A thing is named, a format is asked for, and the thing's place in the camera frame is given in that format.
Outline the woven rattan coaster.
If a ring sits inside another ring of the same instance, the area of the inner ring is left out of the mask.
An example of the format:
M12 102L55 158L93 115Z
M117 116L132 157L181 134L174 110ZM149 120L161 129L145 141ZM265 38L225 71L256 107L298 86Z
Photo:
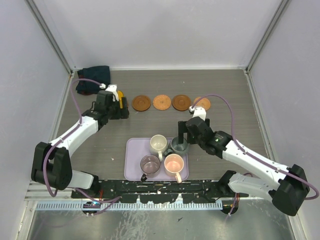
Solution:
M202 107L207 111L211 107L211 102L210 102L210 100L208 98L204 97L195 106L196 107Z
M160 111L164 111L167 110L168 108L170 108L171 106L171 99L169 96L165 95L165 94L160 94L157 95L154 99L153 99L153 106Z

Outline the brown wooden coaster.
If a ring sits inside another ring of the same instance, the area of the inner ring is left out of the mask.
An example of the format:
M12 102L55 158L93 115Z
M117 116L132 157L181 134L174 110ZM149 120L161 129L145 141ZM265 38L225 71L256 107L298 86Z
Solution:
M192 105L191 99L185 95L185 94L178 94L173 97L172 99L172 106L177 110L177 111L186 111L189 109L189 107Z
M144 112L150 108L151 100L146 95L138 95L132 100L131 105L134 110Z

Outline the yellow mug black outside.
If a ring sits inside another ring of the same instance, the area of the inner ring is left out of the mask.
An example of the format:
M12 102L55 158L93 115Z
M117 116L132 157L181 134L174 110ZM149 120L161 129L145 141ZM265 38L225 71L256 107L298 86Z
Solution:
M121 90L118 90L117 94L118 94L118 98L119 98L119 106L122 109L123 108L123 100L122 100L122 98L124 97L124 94L123 94L123 92Z

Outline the grey green mug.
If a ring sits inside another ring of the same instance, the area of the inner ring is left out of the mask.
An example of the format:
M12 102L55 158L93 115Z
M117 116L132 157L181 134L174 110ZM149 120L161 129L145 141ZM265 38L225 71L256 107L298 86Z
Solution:
M164 156L167 157L171 154L177 154L180 156L185 156L189 151L189 145L187 143L187 140L185 138L182 139L182 143L179 143L179 137L174 137L169 145L168 149L164 152Z

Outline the white speckled mug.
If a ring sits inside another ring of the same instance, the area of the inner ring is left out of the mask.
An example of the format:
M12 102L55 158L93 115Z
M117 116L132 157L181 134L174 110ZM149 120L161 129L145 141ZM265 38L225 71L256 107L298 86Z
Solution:
M168 141L163 135L154 135L149 141L149 151L158 157L160 162L164 159L164 152L168 149Z

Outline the pink mug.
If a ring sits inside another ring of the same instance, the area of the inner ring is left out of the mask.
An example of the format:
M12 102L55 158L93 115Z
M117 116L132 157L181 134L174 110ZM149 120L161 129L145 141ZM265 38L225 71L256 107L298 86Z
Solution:
M170 177L174 177L179 184L182 183L181 171L184 166L183 158L175 153L168 155L164 160L165 173Z

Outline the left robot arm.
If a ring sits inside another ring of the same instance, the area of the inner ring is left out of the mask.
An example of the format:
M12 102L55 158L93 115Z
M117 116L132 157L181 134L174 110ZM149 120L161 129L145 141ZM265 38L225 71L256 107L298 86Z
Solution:
M76 124L49 143L36 145L31 180L46 185L49 190L82 189L88 198L100 193L97 175L72 169L73 153L110 120L128 119L128 101L113 92L101 90L90 109L83 112Z

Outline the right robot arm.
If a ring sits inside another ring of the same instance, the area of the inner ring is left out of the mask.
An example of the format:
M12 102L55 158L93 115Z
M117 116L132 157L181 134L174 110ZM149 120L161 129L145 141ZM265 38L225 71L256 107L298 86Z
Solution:
M295 216L310 192L305 171L272 161L240 144L224 131L213 131L210 120L196 116L178 122L178 141L197 144L211 156L232 162L253 174L252 177L228 170L218 181L225 197L248 194L270 201L279 211Z

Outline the dark folded cloth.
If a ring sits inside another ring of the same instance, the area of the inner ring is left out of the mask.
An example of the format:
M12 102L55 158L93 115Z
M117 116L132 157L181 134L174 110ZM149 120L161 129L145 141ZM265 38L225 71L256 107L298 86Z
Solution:
M100 84L105 84L106 87L111 84L110 67L107 65L83 68L78 70L77 74L79 79L94 80ZM97 94L101 90L97 84L83 80L78 82L75 89L78 94L85 96Z

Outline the lilac plastic tray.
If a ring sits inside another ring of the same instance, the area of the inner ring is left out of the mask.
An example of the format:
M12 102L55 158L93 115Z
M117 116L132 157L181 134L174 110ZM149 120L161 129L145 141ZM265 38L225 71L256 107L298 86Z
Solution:
M142 158L150 155L150 139L151 137L133 137L126 143L124 177L128 181L140 181L143 171L140 167ZM184 168L180 172L182 180L186 180L189 176L188 155L182 157ZM161 163L160 170L156 176L147 176L147 181L176 181L174 176L166 174L165 167Z

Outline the lilac mug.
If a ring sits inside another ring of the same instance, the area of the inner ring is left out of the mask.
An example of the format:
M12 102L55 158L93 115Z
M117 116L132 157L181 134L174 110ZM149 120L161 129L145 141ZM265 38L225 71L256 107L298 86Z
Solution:
M145 182L148 178L156 177L161 168L161 161L155 155L146 155L140 161L140 168L143 172L140 180Z

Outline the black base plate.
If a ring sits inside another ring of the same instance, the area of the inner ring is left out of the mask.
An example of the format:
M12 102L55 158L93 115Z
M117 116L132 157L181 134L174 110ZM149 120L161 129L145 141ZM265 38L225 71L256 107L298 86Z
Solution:
M92 198L111 200L120 196L120 202L133 204L140 201L143 204L174 203L179 197L184 204L215 203L221 198L233 198L235 193L223 190L217 181L185 180L182 183L175 181L128 181L102 180L98 183L97 191L85 189L84 192Z

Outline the aluminium frame rail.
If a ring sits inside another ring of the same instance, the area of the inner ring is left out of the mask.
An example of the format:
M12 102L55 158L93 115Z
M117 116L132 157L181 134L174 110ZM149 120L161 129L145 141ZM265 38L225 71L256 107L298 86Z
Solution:
M211 179L193 179L178 183L176 181L128 181L120 179L94 179L90 188L67 187L64 190L52 188L48 191L46 185L32 182L27 196L46 198L53 194L67 193L73 199L102 199L104 203L119 198L122 203L135 203L140 199L143 203L149 201L158 203L174 202L178 196L184 203L209 203L217 198L231 198L236 193L241 196L256 196L274 204L294 203L298 200L298 190L289 178L276 183L276 187L262 179L234 174L219 181Z

